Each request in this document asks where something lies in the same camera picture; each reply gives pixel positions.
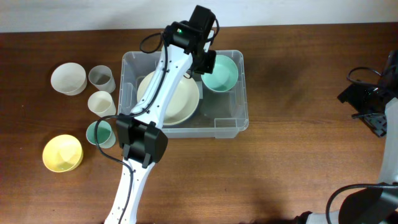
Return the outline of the mint green small bowl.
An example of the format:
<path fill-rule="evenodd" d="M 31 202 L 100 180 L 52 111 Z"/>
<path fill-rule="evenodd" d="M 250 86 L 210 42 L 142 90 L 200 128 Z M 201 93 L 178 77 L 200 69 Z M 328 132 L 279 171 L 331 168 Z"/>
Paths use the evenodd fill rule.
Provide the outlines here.
<path fill-rule="evenodd" d="M 201 79 L 205 86 L 215 92 L 226 92 L 235 86 L 239 72 L 237 65 L 225 55 L 217 55 L 212 73 L 205 73 Z"/>

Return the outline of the large cream bowl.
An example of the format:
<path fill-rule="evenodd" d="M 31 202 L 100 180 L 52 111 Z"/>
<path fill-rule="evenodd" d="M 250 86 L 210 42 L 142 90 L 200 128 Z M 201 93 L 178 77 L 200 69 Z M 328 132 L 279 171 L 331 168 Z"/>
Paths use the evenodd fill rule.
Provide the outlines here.
<path fill-rule="evenodd" d="M 164 126 L 186 121 L 196 111 L 199 100 L 200 91 L 194 79 L 182 77 L 165 111 Z"/>

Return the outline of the grey plastic cup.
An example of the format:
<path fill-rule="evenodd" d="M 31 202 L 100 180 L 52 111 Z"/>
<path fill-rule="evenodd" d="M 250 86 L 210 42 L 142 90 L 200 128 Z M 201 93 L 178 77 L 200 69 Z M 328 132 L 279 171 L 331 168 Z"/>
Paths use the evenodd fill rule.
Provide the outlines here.
<path fill-rule="evenodd" d="M 112 71 L 105 65 L 93 67 L 88 74 L 88 79 L 100 91 L 112 93 L 116 89 L 116 82 Z"/>

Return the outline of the cream plastic cup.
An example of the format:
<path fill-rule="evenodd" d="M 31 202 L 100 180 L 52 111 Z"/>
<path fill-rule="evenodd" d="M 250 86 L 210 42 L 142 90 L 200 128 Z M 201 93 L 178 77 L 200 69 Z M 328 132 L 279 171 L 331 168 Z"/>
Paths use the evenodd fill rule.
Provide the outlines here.
<path fill-rule="evenodd" d="M 111 116 L 116 114 L 116 106 L 110 93 L 97 91 L 93 93 L 87 102 L 91 112 L 99 117 Z"/>

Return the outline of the mint green plastic cup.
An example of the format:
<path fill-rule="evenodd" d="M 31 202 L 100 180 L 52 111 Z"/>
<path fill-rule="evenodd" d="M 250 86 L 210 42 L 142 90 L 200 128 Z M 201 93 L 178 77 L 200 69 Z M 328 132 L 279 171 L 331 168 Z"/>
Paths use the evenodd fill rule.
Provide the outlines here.
<path fill-rule="evenodd" d="M 95 126 L 97 121 L 91 123 L 86 130 L 88 142 L 95 145 Z M 101 148 L 111 148 L 116 143 L 116 136 L 113 133 L 111 125 L 106 121 L 101 121 L 97 129 L 98 143 Z"/>

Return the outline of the white small bowl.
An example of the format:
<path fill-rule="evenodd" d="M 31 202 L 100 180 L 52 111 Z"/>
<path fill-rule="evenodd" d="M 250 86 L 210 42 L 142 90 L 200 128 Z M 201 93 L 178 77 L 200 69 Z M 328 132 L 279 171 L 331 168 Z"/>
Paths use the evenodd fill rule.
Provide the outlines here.
<path fill-rule="evenodd" d="M 50 83 L 59 93 L 68 96 L 78 95 L 87 86 L 86 71 L 78 63 L 64 63 L 53 71 Z"/>

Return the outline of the yellow small bowl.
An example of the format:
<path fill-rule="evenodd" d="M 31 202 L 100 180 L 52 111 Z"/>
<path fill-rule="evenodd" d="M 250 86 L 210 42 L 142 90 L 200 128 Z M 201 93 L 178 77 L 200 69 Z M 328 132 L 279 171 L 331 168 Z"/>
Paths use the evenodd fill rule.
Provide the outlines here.
<path fill-rule="evenodd" d="M 83 160 L 80 141 L 69 134 L 52 138 L 44 147 L 42 161 L 52 172 L 68 172 L 76 169 Z"/>

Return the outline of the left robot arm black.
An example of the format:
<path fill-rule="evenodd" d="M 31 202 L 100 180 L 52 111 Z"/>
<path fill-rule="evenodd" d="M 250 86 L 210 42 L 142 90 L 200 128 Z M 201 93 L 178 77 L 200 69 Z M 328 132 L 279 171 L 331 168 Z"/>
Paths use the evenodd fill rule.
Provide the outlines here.
<path fill-rule="evenodd" d="M 218 34 L 212 27 L 218 21 L 173 22 L 160 35 L 162 51 L 159 62 L 142 100 L 129 115 L 116 120 L 118 140 L 123 150 L 121 180 L 106 223 L 135 223 L 146 180 L 167 148 L 168 138 L 162 132 L 166 109 L 179 81 L 188 70 L 210 73 L 216 52 L 210 50 Z"/>

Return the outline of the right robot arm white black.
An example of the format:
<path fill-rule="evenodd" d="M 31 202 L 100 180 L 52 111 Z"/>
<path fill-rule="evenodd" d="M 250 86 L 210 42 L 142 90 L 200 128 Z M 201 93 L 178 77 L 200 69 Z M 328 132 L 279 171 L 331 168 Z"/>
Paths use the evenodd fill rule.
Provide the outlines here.
<path fill-rule="evenodd" d="M 349 103 L 375 135 L 386 139 L 376 184 L 352 184 L 336 190 L 324 213 L 305 212 L 294 223 L 397 223 L 397 51 L 389 53 L 376 84 L 347 76 L 351 85 L 338 95 Z"/>

